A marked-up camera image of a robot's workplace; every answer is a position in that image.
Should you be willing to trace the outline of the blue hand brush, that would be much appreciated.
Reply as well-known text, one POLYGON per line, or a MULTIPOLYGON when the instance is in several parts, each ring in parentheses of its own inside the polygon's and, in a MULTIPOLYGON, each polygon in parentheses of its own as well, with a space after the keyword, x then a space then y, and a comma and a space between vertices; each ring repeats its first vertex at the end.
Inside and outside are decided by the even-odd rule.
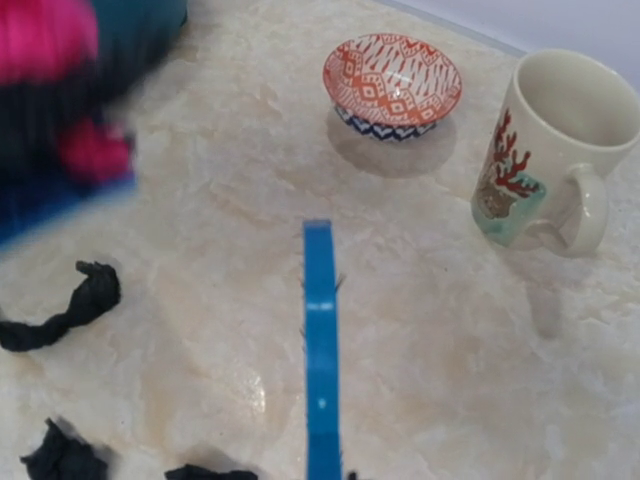
POLYGON ((331 222, 303 222, 307 477, 343 477, 337 277, 331 222))

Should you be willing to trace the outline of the blue plastic dustpan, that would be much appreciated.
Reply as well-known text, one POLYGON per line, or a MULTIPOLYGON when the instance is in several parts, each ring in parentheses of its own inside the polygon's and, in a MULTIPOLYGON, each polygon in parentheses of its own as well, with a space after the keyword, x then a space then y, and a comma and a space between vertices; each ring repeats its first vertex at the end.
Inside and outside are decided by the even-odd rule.
POLYGON ((28 182, 1 186, 1 250, 83 209, 110 204, 137 188, 131 171, 102 186, 88 187, 66 179, 61 172, 28 182))

